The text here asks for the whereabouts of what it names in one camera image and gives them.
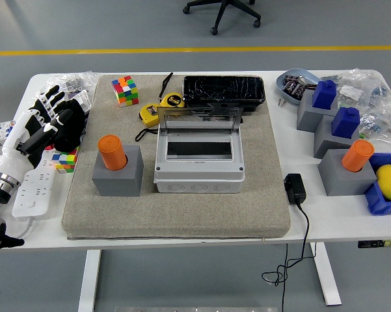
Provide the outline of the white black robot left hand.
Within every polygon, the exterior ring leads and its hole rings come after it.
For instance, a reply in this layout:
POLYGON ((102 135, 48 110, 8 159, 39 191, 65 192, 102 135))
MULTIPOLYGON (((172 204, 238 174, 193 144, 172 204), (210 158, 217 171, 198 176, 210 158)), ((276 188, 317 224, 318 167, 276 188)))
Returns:
POLYGON ((40 94, 16 120, 3 144, 0 178, 21 183, 25 174, 38 166, 47 146, 54 144, 62 151, 77 147, 84 121, 78 101, 66 100, 59 85, 40 94))

